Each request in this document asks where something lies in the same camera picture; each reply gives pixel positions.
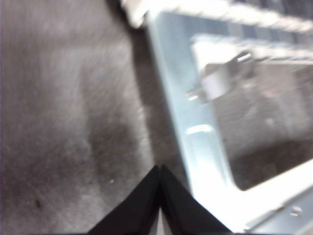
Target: gray carpet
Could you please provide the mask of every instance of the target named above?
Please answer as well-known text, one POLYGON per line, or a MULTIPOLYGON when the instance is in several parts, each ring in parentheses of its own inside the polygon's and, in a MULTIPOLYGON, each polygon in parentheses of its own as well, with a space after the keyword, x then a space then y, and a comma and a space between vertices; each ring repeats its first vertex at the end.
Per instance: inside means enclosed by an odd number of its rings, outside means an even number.
POLYGON ((145 34, 118 1, 1 3, 3 235, 86 232, 154 164, 186 185, 145 34))

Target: black object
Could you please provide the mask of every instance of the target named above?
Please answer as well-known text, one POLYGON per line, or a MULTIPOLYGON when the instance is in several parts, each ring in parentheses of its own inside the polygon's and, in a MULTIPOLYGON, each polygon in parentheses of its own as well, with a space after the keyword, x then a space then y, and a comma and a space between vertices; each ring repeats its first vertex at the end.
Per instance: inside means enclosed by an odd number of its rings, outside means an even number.
POLYGON ((233 235, 164 165, 154 166, 131 194, 86 235, 147 235, 159 207, 173 235, 233 235))

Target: metal frame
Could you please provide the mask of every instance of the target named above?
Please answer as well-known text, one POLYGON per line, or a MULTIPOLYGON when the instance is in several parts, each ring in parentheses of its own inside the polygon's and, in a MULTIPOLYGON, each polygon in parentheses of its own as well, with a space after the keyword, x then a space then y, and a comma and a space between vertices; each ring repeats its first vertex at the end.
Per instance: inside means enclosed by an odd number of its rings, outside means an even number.
MULTIPOLYGON (((313 185, 309 177, 313 160, 249 190, 239 190, 232 178, 212 104, 186 98, 199 75, 192 38, 203 34, 207 19, 150 9, 146 21, 193 196, 233 232, 251 230, 269 216, 287 210, 291 198, 313 185)), ((272 233, 298 231, 313 218, 313 210, 299 217, 288 213, 283 217, 284 224, 272 226, 272 233)))

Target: floor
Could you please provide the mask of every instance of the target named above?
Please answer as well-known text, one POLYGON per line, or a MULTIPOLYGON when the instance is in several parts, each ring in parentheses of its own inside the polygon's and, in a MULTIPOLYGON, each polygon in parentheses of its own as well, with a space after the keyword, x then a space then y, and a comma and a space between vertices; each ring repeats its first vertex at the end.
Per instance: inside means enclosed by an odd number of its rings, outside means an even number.
MULTIPOLYGON (((155 164, 188 187, 145 32, 117 0, 1 3, 2 234, 84 233, 155 164)), ((312 157, 313 69, 262 73, 214 101, 242 189, 312 157)))
POLYGON ((3 235, 86 232, 155 164, 186 183, 149 46, 113 0, 3 0, 3 235))

